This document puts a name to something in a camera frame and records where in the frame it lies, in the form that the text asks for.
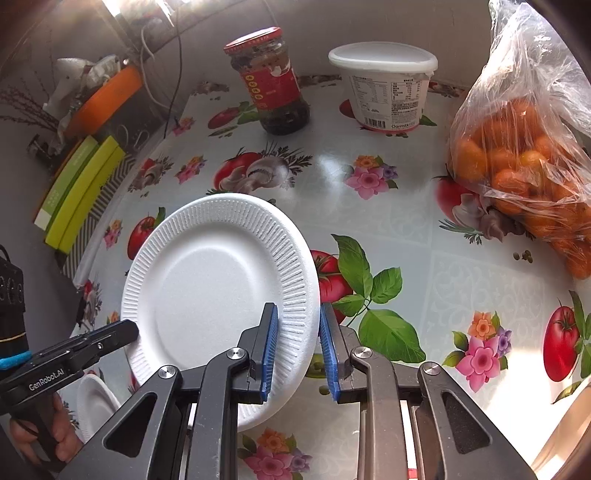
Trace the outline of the person's left hand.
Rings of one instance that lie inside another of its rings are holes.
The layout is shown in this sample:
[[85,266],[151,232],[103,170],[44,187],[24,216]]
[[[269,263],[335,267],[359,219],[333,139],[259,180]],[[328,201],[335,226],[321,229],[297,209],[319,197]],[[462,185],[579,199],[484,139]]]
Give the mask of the person's left hand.
[[[56,442],[54,455],[59,461],[69,463],[81,450],[83,442],[78,438],[58,393],[54,393],[52,397],[52,413],[51,433]],[[10,435],[17,449],[33,465],[40,466],[41,459],[33,449],[38,437],[37,426],[21,419],[11,419],[9,425]]]

